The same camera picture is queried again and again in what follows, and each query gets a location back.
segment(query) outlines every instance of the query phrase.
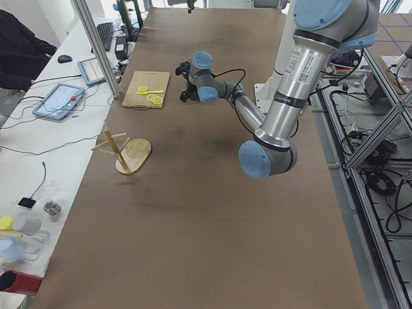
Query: red mug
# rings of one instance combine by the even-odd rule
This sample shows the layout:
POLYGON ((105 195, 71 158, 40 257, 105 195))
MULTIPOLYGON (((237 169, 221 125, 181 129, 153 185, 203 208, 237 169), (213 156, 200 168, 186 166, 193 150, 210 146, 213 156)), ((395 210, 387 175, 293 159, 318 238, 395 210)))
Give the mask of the red mug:
POLYGON ((40 288, 42 277, 7 270, 0 276, 0 291, 26 295, 36 295, 40 288))

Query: computer mouse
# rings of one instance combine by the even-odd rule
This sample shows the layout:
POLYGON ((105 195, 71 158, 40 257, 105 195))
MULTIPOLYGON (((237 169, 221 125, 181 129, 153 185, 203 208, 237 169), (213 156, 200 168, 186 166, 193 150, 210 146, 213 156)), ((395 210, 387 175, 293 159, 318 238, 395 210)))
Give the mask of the computer mouse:
POLYGON ((59 58, 57 58, 58 63, 70 62, 72 60, 73 58, 71 58, 69 55, 60 55, 59 58))

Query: black keyboard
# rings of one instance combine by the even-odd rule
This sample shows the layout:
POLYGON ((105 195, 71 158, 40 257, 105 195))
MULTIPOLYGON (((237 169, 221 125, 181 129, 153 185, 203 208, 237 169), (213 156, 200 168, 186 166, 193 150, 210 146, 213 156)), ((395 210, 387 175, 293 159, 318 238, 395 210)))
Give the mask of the black keyboard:
POLYGON ((96 29, 98 35, 102 39, 104 50, 108 52, 110 50, 113 35, 113 23, 98 24, 96 29))

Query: white table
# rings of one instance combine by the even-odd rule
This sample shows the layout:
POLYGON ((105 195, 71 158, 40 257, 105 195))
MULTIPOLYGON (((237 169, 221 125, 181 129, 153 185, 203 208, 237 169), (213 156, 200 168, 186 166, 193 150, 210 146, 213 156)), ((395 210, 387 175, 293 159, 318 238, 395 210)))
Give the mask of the white table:
MULTIPOLYGON (((113 21, 113 19, 97 19, 95 22, 98 24, 106 21, 113 21)), ((113 22, 115 29, 120 26, 120 19, 115 19, 113 22)), ((115 39, 113 39, 110 51, 106 53, 113 66, 118 62, 114 51, 115 39)), ((80 71, 77 62, 92 57, 94 55, 91 53, 90 43, 82 24, 78 22, 37 80, 78 75, 80 71), (63 54, 72 56, 73 61, 59 64, 57 58, 63 54)), ((33 85, 25 97, 45 97, 58 82, 80 86, 84 89, 88 88, 81 77, 51 80, 33 85)), ((13 120, 10 118, 0 130, 0 147, 41 153, 68 142, 97 136, 102 129, 103 120, 108 114, 111 101, 110 89, 106 83, 102 83, 86 90, 83 99, 76 108, 83 109, 85 104, 82 111, 71 112, 61 122, 37 119, 12 127, 18 122, 36 118, 32 114, 34 107, 27 108, 21 119, 13 120)), ((12 117, 19 118, 22 110, 35 102, 33 99, 22 101, 13 112, 12 117)), ((2 184, 0 186, 0 216, 37 217, 42 221, 42 230, 50 232, 50 237, 37 261, 18 261, 5 265, 5 269, 44 275, 48 260, 52 255, 87 168, 92 154, 90 149, 95 143, 96 139, 92 138, 42 155, 22 154, 7 149, 0 151, 0 182, 2 184), (45 184, 34 196, 37 203, 32 210, 18 206, 17 203, 22 197, 30 197, 40 185, 44 176, 42 162, 46 164, 47 174, 45 184), (46 190, 51 188, 54 188, 54 192, 46 190), (43 211, 43 205, 48 200, 56 201, 61 206, 62 210, 59 215, 50 216, 43 211)))

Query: blue framed tablet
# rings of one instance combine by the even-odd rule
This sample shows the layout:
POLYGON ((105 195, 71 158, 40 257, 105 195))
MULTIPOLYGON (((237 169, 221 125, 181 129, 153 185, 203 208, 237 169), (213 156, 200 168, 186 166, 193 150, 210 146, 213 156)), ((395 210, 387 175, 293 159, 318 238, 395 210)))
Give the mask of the blue framed tablet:
POLYGON ((77 63, 84 82, 88 86, 104 82, 104 74, 97 58, 90 58, 77 63))
POLYGON ((33 110, 36 116, 62 120, 79 103, 84 88, 58 83, 33 110))

